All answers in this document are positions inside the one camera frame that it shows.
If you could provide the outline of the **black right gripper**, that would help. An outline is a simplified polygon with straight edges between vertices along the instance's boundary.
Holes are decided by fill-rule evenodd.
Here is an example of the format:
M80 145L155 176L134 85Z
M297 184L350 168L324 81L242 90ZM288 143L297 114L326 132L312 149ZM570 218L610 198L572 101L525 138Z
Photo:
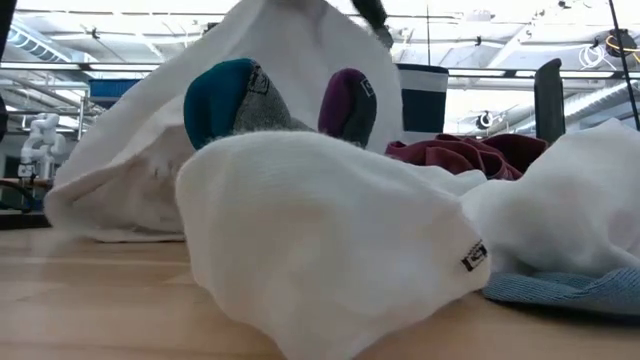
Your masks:
M541 66L534 76L536 137L554 143L565 134L564 90L559 58Z

